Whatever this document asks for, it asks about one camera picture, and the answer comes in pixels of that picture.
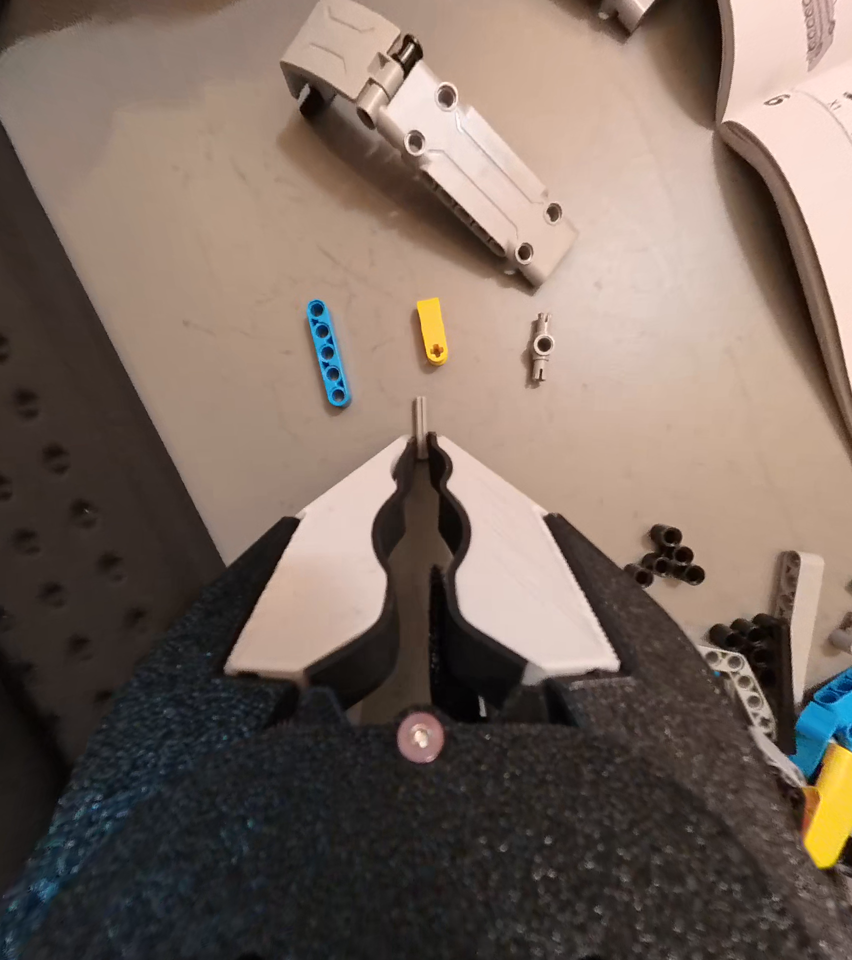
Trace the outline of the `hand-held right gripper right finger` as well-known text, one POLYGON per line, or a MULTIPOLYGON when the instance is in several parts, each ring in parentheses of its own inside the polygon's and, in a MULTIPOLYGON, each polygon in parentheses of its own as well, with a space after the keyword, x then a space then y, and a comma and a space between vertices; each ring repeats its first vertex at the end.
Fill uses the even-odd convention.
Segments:
POLYGON ((430 435, 430 479, 451 561, 445 660, 496 709, 552 680, 615 676, 621 657, 554 535, 557 518, 451 439, 430 435))

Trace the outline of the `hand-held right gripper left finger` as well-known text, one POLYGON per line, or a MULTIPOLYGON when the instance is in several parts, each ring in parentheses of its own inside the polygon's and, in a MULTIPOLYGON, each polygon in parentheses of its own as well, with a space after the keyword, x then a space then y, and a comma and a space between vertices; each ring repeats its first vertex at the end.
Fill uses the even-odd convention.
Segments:
POLYGON ((399 649, 389 558, 415 467, 415 441, 397 438, 270 530, 282 549, 226 675, 327 688, 345 709, 384 684, 399 649))

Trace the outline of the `grey pin connector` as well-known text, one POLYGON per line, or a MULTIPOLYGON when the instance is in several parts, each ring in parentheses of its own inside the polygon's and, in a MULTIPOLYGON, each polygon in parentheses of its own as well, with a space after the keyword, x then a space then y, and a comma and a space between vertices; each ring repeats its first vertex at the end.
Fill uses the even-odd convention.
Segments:
POLYGON ((545 382, 555 344, 552 314, 548 311, 537 313, 529 328, 526 350, 529 389, 538 389, 545 382))

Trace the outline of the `pile of small brick parts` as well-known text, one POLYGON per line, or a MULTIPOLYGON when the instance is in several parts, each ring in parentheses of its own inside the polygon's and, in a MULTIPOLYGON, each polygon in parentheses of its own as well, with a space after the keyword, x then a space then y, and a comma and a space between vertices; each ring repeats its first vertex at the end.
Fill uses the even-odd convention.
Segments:
MULTIPOLYGON (((809 690, 825 563, 785 551, 772 609, 712 626, 697 647, 776 774, 801 845, 852 914, 852 664, 809 690)), ((852 658, 852 613, 829 635, 852 658)))

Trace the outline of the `grey brick frame piece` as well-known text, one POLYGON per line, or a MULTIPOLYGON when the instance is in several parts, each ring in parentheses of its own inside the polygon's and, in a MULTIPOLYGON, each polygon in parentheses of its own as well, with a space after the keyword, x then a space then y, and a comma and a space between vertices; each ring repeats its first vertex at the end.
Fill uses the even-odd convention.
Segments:
POLYGON ((360 91, 357 111, 507 272, 534 288, 552 276, 577 228, 456 84, 424 61, 404 73, 389 58, 360 91))

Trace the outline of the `grey brick panel assembly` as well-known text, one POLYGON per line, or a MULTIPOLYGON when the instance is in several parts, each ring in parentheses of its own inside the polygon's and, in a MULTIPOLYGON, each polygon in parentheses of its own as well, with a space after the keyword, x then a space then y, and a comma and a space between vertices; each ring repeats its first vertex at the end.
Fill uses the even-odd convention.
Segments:
POLYGON ((598 17, 602 21, 615 19, 629 35, 636 32, 644 22, 657 1, 653 0, 623 0, 600 1, 598 17))

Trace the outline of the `grey desk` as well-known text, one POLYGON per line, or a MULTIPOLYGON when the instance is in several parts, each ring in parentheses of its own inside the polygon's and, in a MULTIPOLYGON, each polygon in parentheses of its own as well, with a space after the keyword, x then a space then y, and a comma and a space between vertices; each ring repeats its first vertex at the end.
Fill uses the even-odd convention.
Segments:
POLYGON ((569 206, 576 244, 538 290, 353 114, 300 115, 279 60, 312 2, 12 2, 0 21, 0 119, 220 556, 411 432, 421 395, 433 430, 618 566, 679 527, 705 583, 651 594, 690 633, 767 608, 781 551, 821 556, 815 675, 838 670, 852 447, 778 211, 713 132, 717 3, 657 2, 631 36, 596 2, 368 5, 569 206), (434 297, 442 366, 417 317, 434 297))

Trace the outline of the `small black brick connector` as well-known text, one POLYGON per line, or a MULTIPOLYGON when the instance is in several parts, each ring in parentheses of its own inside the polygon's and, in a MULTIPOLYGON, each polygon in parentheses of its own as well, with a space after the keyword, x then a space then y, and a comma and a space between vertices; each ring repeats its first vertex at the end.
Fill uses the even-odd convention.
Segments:
POLYGON ((648 551, 622 567, 624 574, 642 590, 650 589, 660 580, 691 587, 699 587, 706 581, 707 573, 696 562, 695 551, 685 542, 680 528, 656 523, 649 527, 647 539, 648 551))

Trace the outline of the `blue brick beam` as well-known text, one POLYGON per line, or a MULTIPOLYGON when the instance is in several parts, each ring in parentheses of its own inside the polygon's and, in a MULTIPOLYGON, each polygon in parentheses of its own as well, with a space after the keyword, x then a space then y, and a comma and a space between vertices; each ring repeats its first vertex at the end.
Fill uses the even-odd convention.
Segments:
POLYGON ((314 298, 307 304, 306 317, 327 402, 344 410, 351 403, 352 394, 332 314, 324 300, 314 298))

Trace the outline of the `yellow wedge brick piece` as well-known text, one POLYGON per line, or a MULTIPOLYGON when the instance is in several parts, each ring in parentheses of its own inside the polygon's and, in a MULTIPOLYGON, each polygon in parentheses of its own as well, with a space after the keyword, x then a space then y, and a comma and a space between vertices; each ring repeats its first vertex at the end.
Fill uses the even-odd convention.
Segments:
POLYGON ((428 363, 434 367, 443 366, 448 360, 448 343, 440 299, 420 299, 416 303, 416 317, 428 363))

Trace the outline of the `black perforated panel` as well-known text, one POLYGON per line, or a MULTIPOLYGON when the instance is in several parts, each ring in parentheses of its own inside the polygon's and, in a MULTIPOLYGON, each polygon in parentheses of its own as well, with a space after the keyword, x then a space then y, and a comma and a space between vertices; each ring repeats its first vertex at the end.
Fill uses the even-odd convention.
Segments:
POLYGON ((66 760, 224 567, 0 122, 0 661, 66 760))

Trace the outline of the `open instruction booklet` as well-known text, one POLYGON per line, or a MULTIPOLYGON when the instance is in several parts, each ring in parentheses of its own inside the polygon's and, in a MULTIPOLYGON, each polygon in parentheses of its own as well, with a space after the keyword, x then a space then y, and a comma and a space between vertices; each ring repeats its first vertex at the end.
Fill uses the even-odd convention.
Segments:
POLYGON ((852 1, 720 1, 716 130, 774 199, 852 440, 852 1))

